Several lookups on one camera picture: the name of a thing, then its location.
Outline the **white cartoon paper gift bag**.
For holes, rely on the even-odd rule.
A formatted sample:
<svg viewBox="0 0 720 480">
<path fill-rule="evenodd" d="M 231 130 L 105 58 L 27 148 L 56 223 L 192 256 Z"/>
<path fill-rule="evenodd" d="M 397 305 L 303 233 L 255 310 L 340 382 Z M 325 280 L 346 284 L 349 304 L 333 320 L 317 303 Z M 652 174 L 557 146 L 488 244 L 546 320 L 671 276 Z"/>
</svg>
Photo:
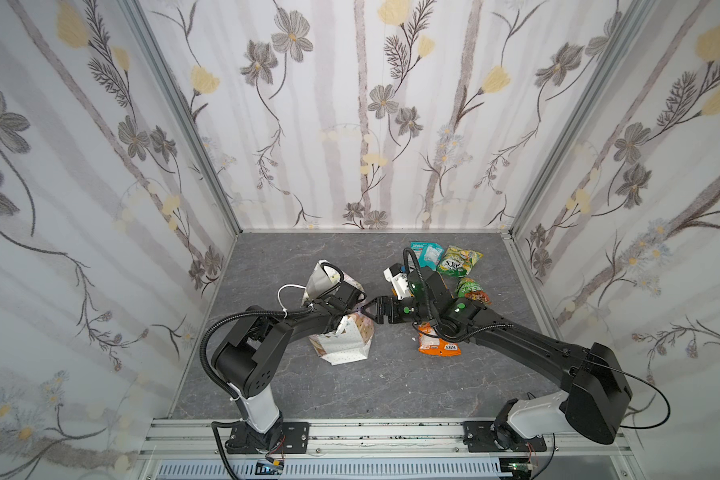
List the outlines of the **white cartoon paper gift bag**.
<svg viewBox="0 0 720 480">
<path fill-rule="evenodd" d="M 327 260 L 319 260 L 307 285 L 288 283 L 277 290 L 279 306 L 286 316 L 290 317 L 292 313 L 281 299 L 285 289 L 302 290 L 302 305 L 307 306 L 308 303 L 316 300 L 319 294 L 327 292 L 331 287 L 335 287 L 335 290 L 328 297 L 333 299 L 342 286 L 351 286 L 359 293 L 355 305 L 346 307 L 338 319 L 330 320 L 325 333 L 308 336 L 316 354 L 333 366 L 359 362 L 369 357 L 374 327 L 372 320 L 359 312 L 359 304 L 365 300 L 362 285 L 338 267 L 329 266 Z"/>
</svg>

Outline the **orange snack bag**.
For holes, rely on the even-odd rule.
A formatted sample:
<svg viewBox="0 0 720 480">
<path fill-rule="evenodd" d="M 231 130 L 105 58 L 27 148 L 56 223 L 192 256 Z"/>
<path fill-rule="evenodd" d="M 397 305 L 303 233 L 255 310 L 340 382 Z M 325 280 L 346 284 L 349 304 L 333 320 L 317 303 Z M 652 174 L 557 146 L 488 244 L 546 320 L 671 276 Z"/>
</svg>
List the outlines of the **orange snack bag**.
<svg viewBox="0 0 720 480">
<path fill-rule="evenodd" d="M 459 345 L 440 338 L 429 323 L 415 326 L 415 329 L 418 333 L 418 351 L 420 353 L 436 357 L 455 357 L 461 355 Z"/>
</svg>

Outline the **teal snack packet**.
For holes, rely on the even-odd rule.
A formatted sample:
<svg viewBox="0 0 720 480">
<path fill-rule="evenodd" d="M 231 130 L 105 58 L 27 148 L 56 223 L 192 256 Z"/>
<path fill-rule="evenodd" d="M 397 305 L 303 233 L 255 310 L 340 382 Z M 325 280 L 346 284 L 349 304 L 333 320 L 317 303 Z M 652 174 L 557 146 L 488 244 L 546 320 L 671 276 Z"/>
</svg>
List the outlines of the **teal snack packet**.
<svg viewBox="0 0 720 480">
<path fill-rule="evenodd" d="M 445 248 L 433 242 L 414 241 L 410 243 L 420 266 L 436 270 L 442 259 Z"/>
</svg>

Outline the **green yellow snack bag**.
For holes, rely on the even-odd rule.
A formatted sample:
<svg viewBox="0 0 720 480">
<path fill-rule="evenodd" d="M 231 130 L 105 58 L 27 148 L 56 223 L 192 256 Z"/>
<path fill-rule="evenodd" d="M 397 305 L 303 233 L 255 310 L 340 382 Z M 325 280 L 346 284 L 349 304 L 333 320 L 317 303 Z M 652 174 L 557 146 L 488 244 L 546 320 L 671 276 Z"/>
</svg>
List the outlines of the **green yellow snack bag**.
<svg viewBox="0 0 720 480">
<path fill-rule="evenodd" d="M 440 259 L 436 271 L 444 276 L 462 278 L 483 258 L 481 252 L 449 246 Z"/>
</svg>

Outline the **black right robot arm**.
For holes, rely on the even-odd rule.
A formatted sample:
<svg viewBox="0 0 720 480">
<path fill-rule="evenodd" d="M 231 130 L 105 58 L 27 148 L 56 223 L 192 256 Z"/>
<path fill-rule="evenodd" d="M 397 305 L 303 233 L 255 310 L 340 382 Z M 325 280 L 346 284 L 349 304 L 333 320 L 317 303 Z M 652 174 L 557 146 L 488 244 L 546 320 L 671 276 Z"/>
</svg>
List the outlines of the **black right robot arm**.
<svg viewBox="0 0 720 480">
<path fill-rule="evenodd" d="M 514 450 L 538 436 L 566 432 L 601 445 L 615 441 L 633 393 L 609 347 L 584 347 L 543 335 L 480 300 L 453 296 L 439 274 L 431 269 L 425 273 L 423 279 L 409 281 L 408 296 L 376 297 L 362 313 L 378 324 L 433 320 L 433 338 L 490 348 L 558 388 L 530 400 L 508 400 L 488 429 L 490 443 Z"/>
</svg>

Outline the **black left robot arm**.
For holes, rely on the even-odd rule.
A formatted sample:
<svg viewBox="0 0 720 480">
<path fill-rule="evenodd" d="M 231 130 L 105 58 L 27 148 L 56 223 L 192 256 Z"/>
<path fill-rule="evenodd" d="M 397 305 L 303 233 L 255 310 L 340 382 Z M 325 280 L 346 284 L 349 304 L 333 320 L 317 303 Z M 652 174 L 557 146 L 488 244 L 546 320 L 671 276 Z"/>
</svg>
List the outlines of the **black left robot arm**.
<svg viewBox="0 0 720 480">
<path fill-rule="evenodd" d="M 251 306 L 228 315 L 203 334 L 199 347 L 207 377 L 228 394 L 241 419 L 233 422 L 227 444 L 240 450 L 271 451 L 281 441 L 283 416 L 270 384 L 287 347 L 338 327 L 365 293 L 341 281 L 305 306 L 290 311 Z"/>
</svg>

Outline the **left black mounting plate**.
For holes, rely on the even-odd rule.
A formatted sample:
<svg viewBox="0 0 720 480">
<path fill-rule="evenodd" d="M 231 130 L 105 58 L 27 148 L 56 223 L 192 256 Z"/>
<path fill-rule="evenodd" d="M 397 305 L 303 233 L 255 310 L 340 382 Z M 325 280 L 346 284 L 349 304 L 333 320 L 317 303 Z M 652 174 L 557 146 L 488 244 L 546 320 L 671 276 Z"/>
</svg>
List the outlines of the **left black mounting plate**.
<svg viewBox="0 0 720 480">
<path fill-rule="evenodd" d="M 308 422 L 276 422 L 261 433 L 239 421 L 233 423 L 223 446 L 227 454 L 305 454 L 309 430 Z"/>
</svg>

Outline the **black mounting plate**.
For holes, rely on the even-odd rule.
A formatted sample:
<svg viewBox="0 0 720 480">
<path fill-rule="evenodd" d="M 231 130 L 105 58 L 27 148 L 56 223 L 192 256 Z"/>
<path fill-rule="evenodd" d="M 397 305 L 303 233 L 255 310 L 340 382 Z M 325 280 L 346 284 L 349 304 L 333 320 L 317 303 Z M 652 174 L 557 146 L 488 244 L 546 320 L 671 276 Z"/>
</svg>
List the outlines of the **black mounting plate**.
<svg viewBox="0 0 720 480">
<path fill-rule="evenodd" d="M 239 421 L 233 423 L 223 446 L 227 454 L 305 454 L 309 430 L 308 422 L 276 422 L 261 433 Z"/>
<path fill-rule="evenodd" d="M 504 423 L 495 426 L 492 420 L 465 421 L 462 427 L 463 443 L 470 453 L 533 453 L 548 450 L 541 436 L 523 438 Z"/>
</svg>

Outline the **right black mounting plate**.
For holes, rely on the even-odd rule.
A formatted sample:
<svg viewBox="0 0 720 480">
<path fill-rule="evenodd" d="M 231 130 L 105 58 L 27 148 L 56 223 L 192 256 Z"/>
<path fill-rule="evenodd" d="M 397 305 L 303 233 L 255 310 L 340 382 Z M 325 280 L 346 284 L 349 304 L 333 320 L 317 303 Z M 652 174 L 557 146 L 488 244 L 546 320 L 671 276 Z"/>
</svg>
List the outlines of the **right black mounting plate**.
<svg viewBox="0 0 720 480">
<path fill-rule="evenodd" d="M 463 443 L 470 453 L 533 453 L 548 450 L 541 436 L 523 438 L 504 423 L 495 426 L 492 420 L 465 421 L 462 427 Z"/>
</svg>

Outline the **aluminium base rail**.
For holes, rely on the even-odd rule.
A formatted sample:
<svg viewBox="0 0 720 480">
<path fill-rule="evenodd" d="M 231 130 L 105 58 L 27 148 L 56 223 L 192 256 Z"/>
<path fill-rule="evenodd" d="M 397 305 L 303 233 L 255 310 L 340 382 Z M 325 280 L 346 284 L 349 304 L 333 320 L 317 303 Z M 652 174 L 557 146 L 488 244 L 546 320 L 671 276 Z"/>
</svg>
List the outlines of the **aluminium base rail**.
<svg viewBox="0 0 720 480">
<path fill-rule="evenodd" d="M 470 453 L 465 419 L 295 420 L 310 424 L 305 454 L 227 454 L 231 433 L 208 420 L 154 421 L 132 473 L 134 479 L 230 479 L 232 461 L 265 460 L 277 468 L 291 459 L 497 458 L 504 479 L 642 479 L 623 436 L 607 446 L 574 433 L 541 436 L 546 452 Z"/>
</svg>

